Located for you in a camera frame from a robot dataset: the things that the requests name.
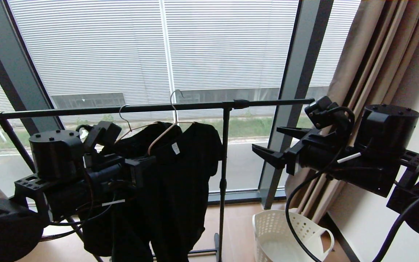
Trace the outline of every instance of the black clothing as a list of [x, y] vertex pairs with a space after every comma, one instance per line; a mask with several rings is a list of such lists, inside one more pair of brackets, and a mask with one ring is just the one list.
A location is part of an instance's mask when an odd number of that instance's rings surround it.
[[[162, 131], [148, 137], [145, 130], [140, 138], [135, 137], [137, 134], [128, 142], [117, 143], [113, 151], [129, 158], [137, 156], [130, 153], [130, 148], [134, 148], [133, 152], [146, 151]], [[204, 231], [208, 180], [218, 170], [222, 144], [216, 129], [207, 124], [194, 123], [182, 134], [175, 131], [166, 136], [152, 148], [157, 163], [143, 172], [144, 187], [135, 192], [133, 201], [114, 205], [112, 217], [104, 216], [95, 222], [105, 230], [97, 231], [93, 241], [96, 245], [85, 244], [87, 251], [104, 256], [95, 251], [99, 246], [107, 251], [113, 239], [114, 261], [151, 262], [151, 241], [159, 262], [188, 261], [188, 252]], [[117, 199], [130, 197], [127, 192], [117, 194]], [[112, 229], [109, 239], [102, 237], [107, 229]], [[85, 239], [92, 235], [84, 232]]]

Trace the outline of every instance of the grass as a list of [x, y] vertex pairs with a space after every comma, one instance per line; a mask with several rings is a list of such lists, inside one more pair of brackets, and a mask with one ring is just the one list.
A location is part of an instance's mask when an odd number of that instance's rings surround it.
[[[250, 136], [269, 136], [271, 134], [271, 128], [272, 128], [272, 121], [273, 118], [258, 118], [254, 116], [245, 116], [243, 118], [236, 118], [232, 117], [229, 120], [229, 137], [230, 138], [246, 138]], [[218, 130], [219, 135], [223, 135], [223, 120], [222, 119], [204, 119], [199, 121], [200, 123], [204, 124], [211, 124]], [[131, 123], [131, 126], [138, 127], [143, 126], [145, 124], [149, 123]], [[118, 123], [121, 128], [123, 128], [123, 131], [121, 132], [121, 135], [125, 133], [128, 130], [128, 126], [126, 123]], [[190, 126], [190, 124], [181, 124], [182, 130], [186, 130]], [[304, 127], [304, 128], [311, 128], [312, 124], [307, 116], [300, 116], [298, 120], [297, 127]], [[67, 129], [75, 129], [75, 126], [67, 126]], [[20, 141], [25, 147], [30, 147], [30, 143], [28, 141], [29, 134], [25, 129], [22, 128], [15, 128], [15, 133], [19, 137]], [[7, 142], [4, 142], [0, 137], [0, 149], [10, 149], [14, 148], [14, 145], [8, 138], [8, 136], [3, 133], [5, 138], [7, 139]]]

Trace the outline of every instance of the clothes hanger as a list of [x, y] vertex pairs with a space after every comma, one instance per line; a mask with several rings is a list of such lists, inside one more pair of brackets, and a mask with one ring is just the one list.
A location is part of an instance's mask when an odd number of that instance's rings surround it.
[[172, 95], [174, 94], [174, 93], [176, 93], [176, 91], [178, 91], [180, 94], [181, 94], [181, 96], [183, 97], [183, 98], [185, 98], [184, 96], [183, 96], [183, 93], [182, 93], [182, 91], [180, 91], [179, 89], [176, 89], [176, 90], [174, 90], [172, 93], [171, 93], [171, 96], [169, 97], [169, 100], [170, 100], [170, 103], [171, 103], [171, 106], [172, 106], [172, 108], [174, 109], [174, 123], [171, 125], [171, 126], [169, 126], [168, 127], [168, 129], [166, 129], [161, 135], [159, 135], [158, 136], [158, 138], [156, 138], [151, 144], [150, 144], [150, 146], [149, 146], [149, 148], [148, 148], [148, 155], [150, 155], [150, 153], [151, 153], [151, 148], [154, 146], [154, 144], [156, 144], [156, 142], [159, 140], [159, 139], [161, 139], [167, 132], [169, 132], [169, 130], [171, 130], [174, 126], [176, 126], [177, 124], [183, 124], [183, 123], [186, 123], [186, 124], [193, 124], [193, 123], [195, 123], [195, 122], [186, 122], [186, 121], [178, 121], [177, 120], [177, 109], [176, 109], [176, 107], [173, 105], [173, 103], [172, 103]]
[[153, 123], [151, 123], [151, 124], [145, 124], [144, 126], [139, 126], [139, 127], [132, 128], [132, 127], [130, 126], [130, 122], [129, 122], [127, 119], [123, 118], [123, 116], [121, 115], [121, 111], [122, 111], [122, 109], [123, 109], [124, 107], [126, 107], [126, 106], [128, 106], [128, 104], [125, 104], [125, 105], [121, 106], [121, 108], [119, 109], [119, 117], [120, 117], [123, 121], [126, 121], [126, 122], [127, 122], [127, 125], [128, 125], [128, 131], [127, 131], [125, 134], [123, 134], [123, 136], [121, 136], [118, 140], [116, 140], [116, 141], [114, 142], [114, 144], [116, 144], [118, 141], [120, 141], [121, 139], [123, 139], [125, 136], [127, 136], [129, 133], [131, 133], [133, 130], [140, 129], [140, 128], [143, 128], [143, 127], [146, 127], [146, 126], [151, 126], [152, 124], [156, 124], [156, 123], [158, 123], [158, 122], [153, 122]]

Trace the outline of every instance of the wooden floor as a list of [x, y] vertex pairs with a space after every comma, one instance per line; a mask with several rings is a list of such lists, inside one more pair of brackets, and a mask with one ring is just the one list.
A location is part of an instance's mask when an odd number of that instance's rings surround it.
[[[274, 203], [272, 209], [285, 209], [285, 202]], [[254, 262], [255, 238], [252, 216], [263, 211], [261, 204], [227, 205], [224, 216], [223, 261]], [[194, 249], [214, 248], [214, 234], [219, 231], [219, 207], [209, 207], [205, 219], [205, 232]], [[68, 231], [70, 227], [48, 227], [45, 234], [57, 234]], [[329, 238], [323, 238], [323, 245], [329, 247]], [[191, 262], [215, 262], [213, 254], [189, 257]], [[20, 262], [94, 262], [95, 259], [83, 249], [83, 243], [75, 235], [42, 242]], [[335, 242], [333, 252], [325, 262], [349, 262], [343, 249]]]

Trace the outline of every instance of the perforated basket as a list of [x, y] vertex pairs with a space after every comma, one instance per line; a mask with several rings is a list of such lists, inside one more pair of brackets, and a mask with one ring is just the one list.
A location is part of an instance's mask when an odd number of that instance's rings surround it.
[[[295, 232], [303, 244], [323, 261], [334, 246], [334, 237], [328, 229], [318, 226], [308, 218], [289, 213]], [[256, 262], [310, 262], [313, 261], [298, 245], [287, 225], [284, 210], [266, 210], [253, 216]], [[331, 246], [323, 251], [321, 234], [328, 232]]]

